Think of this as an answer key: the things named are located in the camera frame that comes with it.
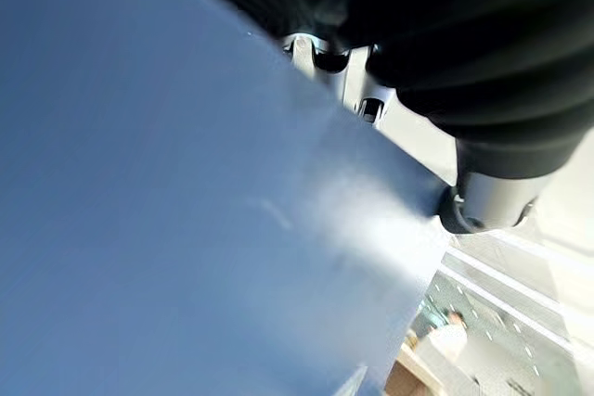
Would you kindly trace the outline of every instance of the blue metal panel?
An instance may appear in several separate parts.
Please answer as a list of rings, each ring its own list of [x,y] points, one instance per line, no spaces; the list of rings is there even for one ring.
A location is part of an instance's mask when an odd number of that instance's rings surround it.
[[[217,0],[0,8],[0,394],[381,386],[439,179]]]

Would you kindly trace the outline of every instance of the ceiling light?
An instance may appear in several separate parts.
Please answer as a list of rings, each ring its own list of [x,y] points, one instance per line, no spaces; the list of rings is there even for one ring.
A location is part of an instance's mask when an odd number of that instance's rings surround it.
[[[496,305],[497,307],[501,308],[503,311],[505,311],[512,317],[514,317],[515,319],[518,319],[519,321],[521,321],[523,325],[529,326],[530,328],[534,329],[535,332],[537,332],[541,336],[545,337],[546,339],[550,340],[551,342],[556,343],[564,350],[570,352],[571,354],[579,353],[580,360],[586,361],[586,360],[592,360],[592,358],[594,358],[594,354],[592,354],[591,349],[582,349],[582,348],[577,349],[567,339],[564,339],[563,337],[559,336],[558,334],[553,333],[549,329],[543,327],[541,324],[534,321],[533,319],[528,317],[526,314],[520,313],[518,310],[516,310],[514,307],[509,305],[507,302],[495,297],[493,294],[491,294],[487,290],[472,283],[472,281],[470,281],[466,277],[463,277],[462,275],[456,273],[455,271],[452,271],[447,266],[440,264],[439,271],[441,271],[445,275],[453,278],[457,282],[460,282],[462,285],[464,285],[465,288],[470,289],[472,292],[476,293],[478,296],[482,297],[483,299],[490,301],[491,303],[493,303],[494,305]]]
[[[450,247],[447,249],[447,253],[453,257],[456,257],[458,260],[465,262],[469,266],[472,266],[474,269],[482,272],[483,274],[486,274],[491,278],[495,278],[498,282],[502,283],[506,287],[509,287],[509,288],[513,289],[514,291],[519,292],[520,294],[523,294],[524,296],[534,300],[536,303],[544,306],[545,308],[547,308],[551,311],[554,311],[557,314],[566,315],[567,313],[576,313],[576,311],[572,312],[571,310],[569,310],[567,308],[562,308],[561,305],[557,301],[555,301],[555,300],[551,299],[550,297],[547,297],[537,291],[534,291],[530,287],[527,287],[526,285],[523,285],[522,283],[518,282],[517,280],[514,280],[513,278],[509,277],[508,275],[501,273],[500,271],[496,270],[495,268],[492,268],[491,266],[478,261],[474,257],[471,257],[470,255],[462,252],[459,249]],[[572,314],[572,316],[579,317],[580,314]]]

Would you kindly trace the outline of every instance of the wooden counter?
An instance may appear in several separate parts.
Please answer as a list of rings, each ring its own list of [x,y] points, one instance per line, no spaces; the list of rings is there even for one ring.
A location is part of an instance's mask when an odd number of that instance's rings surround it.
[[[385,392],[388,396],[446,396],[439,379],[407,345],[398,353]]]

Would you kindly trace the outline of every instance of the white shirt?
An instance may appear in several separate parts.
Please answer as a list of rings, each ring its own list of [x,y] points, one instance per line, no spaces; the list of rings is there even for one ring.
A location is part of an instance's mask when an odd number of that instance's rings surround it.
[[[468,342],[466,330],[460,325],[446,325],[437,328],[427,335],[427,339],[452,363],[458,359]]]

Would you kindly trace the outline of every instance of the person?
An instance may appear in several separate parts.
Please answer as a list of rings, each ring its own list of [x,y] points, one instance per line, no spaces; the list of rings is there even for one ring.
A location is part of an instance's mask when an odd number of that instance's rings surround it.
[[[468,342],[466,323],[462,313],[448,311],[447,325],[431,331],[427,339],[447,360],[454,363]]]

